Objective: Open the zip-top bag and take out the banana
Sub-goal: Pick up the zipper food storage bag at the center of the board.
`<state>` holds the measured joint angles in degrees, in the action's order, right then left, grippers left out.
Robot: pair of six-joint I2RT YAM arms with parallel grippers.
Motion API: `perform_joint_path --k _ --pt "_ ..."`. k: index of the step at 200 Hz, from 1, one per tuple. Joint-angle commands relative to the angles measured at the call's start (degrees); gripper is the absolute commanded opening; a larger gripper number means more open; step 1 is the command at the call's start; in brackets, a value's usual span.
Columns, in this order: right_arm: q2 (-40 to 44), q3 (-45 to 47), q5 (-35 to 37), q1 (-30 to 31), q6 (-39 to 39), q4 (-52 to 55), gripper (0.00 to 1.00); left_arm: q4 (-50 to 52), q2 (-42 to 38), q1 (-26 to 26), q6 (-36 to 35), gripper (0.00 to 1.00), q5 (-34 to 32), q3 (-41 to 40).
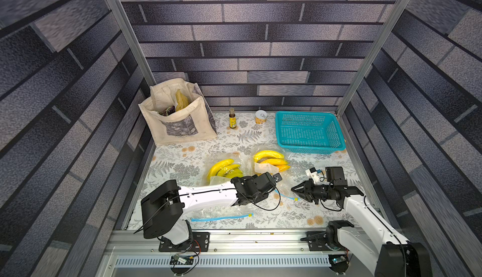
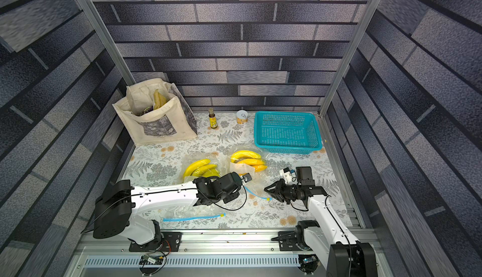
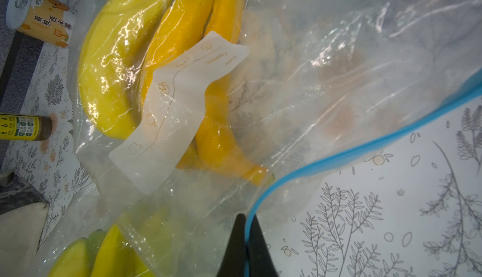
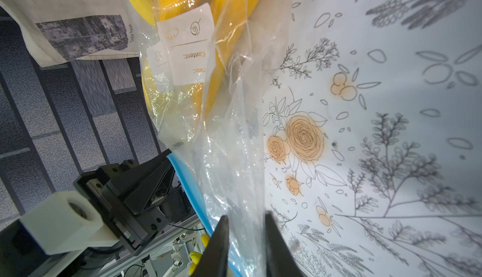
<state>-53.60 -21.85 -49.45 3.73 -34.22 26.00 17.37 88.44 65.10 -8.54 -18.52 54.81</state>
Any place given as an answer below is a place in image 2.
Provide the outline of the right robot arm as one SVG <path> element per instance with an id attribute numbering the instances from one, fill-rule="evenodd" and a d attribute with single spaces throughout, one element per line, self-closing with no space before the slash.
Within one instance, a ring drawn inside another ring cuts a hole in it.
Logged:
<path id="1" fill-rule="evenodd" d="M 329 195 L 321 186 L 286 184 L 281 179 L 264 189 L 273 199 L 286 204 L 300 200 L 314 217 L 299 221 L 291 232 L 280 232 L 272 241 L 281 251 L 308 251 L 298 258 L 301 271 L 315 272 L 320 263 L 327 276 L 378 276 L 377 260 L 370 243 L 361 242 L 333 210 Z"/>

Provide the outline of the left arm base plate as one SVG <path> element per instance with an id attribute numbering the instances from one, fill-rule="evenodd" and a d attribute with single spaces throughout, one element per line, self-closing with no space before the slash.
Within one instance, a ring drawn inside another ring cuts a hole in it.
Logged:
<path id="1" fill-rule="evenodd" d="M 155 235 L 154 239 L 149 243 L 139 245 L 137 243 L 132 242 L 129 247 L 129 252 L 137 253 L 137 252 L 152 252 L 160 251 L 163 253 L 167 252 L 178 252 L 179 246 L 182 240 L 183 233 L 181 232 L 161 232 L 160 234 Z"/>

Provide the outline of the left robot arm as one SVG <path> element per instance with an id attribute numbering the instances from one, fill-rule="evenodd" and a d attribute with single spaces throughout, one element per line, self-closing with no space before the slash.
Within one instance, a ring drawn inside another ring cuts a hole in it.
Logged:
<path id="1" fill-rule="evenodd" d="M 148 211 L 176 207 L 227 204 L 238 198 L 250 174 L 235 172 L 222 177 L 196 177 L 192 181 L 164 187 L 132 186 L 121 180 L 108 186 L 95 201 L 93 229 L 95 239 L 120 235 L 138 246 L 161 242 L 159 223 L 147 220 Z"/>

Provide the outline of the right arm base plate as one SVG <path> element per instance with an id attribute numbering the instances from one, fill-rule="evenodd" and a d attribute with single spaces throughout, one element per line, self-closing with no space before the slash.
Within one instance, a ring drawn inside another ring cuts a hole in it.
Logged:
<path id="1" fill-rule="evenodd" d="M 294 231 L 280 231 L 274 241 L 278 242 L 280 251 L 300 251 Z"/>

